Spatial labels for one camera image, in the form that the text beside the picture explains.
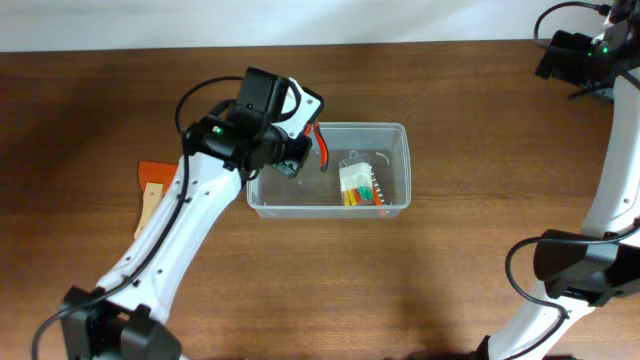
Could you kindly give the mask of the orange handled pliers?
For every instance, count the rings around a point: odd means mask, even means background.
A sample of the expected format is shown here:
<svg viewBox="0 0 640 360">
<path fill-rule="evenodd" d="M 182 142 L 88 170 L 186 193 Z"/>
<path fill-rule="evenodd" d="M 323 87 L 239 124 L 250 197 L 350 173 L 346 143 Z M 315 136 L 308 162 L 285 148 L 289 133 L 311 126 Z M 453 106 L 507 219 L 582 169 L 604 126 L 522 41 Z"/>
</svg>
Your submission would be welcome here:
<svg viewBox="0 0 640 360">
<path fill-rule="evenodd" d="M 329 151 L 318 122 L 306 124 L 303 134 L 308 137 L 311 133 L 314 133 L 316 143 L 320 150 L 320 171 L 326 172 L 329 166 Z"/>
</svg>

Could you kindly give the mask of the clear box coloured plugs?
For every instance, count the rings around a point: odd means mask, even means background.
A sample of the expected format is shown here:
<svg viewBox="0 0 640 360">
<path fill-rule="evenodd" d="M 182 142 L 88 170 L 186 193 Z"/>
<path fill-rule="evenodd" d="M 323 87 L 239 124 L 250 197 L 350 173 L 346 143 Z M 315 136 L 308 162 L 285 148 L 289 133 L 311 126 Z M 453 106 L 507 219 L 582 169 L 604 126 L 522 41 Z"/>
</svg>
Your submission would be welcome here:
<svg viewBox="0 0 640 360">
<path fill-rule="evenodd" d="M 371 160 L 367 154 L 351 150 L 339 162 L 339 185 L 344 206 L 374 205 L 371 182 Z"/>
</svg>

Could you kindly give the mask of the clear plastic container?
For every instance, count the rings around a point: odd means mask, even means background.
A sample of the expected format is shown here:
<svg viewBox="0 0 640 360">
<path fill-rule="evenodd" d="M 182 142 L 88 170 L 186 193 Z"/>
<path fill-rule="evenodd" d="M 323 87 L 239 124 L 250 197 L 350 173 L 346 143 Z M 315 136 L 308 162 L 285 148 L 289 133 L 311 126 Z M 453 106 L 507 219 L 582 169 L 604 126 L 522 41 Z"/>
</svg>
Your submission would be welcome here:
<svg viewBox="0 0 640 360">
<path fill-rule="evenodd" d="M 262 218 L 390 218 L 411 202 L 406 129 L 399 123 L 323 123 L 329 154 L 318 145 L 294 178 L 273 168 L 247 185 L 247 202 Z"/>
</svg>

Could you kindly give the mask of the orange screwdriver bit holder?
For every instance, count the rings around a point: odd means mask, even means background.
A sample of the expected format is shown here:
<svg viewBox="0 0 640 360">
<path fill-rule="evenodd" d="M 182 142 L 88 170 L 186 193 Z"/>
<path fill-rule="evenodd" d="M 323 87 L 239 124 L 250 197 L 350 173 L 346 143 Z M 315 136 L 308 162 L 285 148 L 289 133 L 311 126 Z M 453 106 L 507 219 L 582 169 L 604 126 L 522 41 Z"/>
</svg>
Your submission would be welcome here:
<svg viewBox="0 0 640 360">
<path fill-rule="evenodd" d="M 379 185 L 379 182 L 376 178 L 374 169 L 371 169 L 371 182 L 372 182 L 373 203 L 376 206 L 384 206 L 385 205 L 384 195 Z"/>
</svg>

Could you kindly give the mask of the orange scraper wooden handle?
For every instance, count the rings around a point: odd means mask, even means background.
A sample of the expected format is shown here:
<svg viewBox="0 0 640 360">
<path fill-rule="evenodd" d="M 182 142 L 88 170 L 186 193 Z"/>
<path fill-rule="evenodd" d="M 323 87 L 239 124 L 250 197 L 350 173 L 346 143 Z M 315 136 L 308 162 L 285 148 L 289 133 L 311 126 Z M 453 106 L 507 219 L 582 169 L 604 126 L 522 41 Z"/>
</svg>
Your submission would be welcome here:
<svg viewBox="0 0 640 360">
<path fill-rule="evenodd" d="M 138 181 L 143 192 L 142 209 L 138 225 L 134 232 L 137 240 L 148 224 L 155 209 L 168 191 L 177 170 L 175 163 L 140 161 L 138 165 Z"/>
</svg>

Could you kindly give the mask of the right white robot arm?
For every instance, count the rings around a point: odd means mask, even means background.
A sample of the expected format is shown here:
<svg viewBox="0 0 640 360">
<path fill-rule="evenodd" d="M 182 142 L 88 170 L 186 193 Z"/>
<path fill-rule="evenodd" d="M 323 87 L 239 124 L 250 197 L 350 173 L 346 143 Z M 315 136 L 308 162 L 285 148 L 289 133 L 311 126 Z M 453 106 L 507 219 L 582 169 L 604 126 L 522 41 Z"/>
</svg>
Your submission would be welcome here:
<svg viewBox="0 0 640 360">
<path fill-rule="evenodd" d="M 473 359 L 547 359 L 580 319 L 639 291 L 639 0 L 578 5 L 603 16 L 601 32 L 535 36 L 536 74 L 577 86 L 574 98 L 601 92 L 612 102 L 599 185 L 580 232 L 549 229 L 511 247 L 505 274 L 524 302 Z"/>
</svg>

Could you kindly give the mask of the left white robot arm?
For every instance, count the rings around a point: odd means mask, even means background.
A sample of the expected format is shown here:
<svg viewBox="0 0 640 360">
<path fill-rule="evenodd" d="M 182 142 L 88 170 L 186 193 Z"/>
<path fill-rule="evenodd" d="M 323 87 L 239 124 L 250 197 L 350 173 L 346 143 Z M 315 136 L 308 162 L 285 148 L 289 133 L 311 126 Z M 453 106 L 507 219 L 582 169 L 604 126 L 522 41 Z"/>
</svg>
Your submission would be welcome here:
<svg viewBox="0 0 640 360">
<path fill-rule="evenodd" d="M 186 270 L 217 218 L 264 167 L 297 175 L 324 108 L 293 78 L 250 67 L 236 80 L 236 97 L 177 129 L 182 155 L 149 222 L 93 290 L 68 290 L 36 330 L 32 358 L 54 322 L 70 359 L 184 358 L 166 322 Z"/>
</svg>

